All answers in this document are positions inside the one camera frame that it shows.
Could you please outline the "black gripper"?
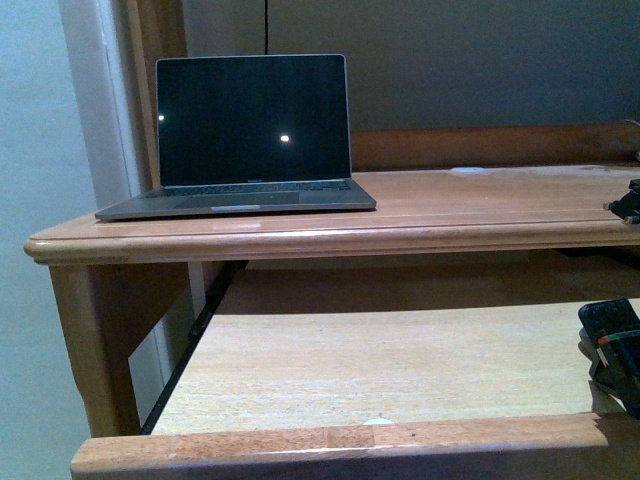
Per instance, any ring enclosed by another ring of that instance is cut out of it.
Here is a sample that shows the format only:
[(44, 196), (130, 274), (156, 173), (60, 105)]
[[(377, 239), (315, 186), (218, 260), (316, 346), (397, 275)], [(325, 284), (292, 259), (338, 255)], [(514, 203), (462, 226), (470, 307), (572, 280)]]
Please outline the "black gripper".
[(589, 303), (578, 310), (581, 345), (595, 386), (639, 418), (639, 316), (628, 299)]

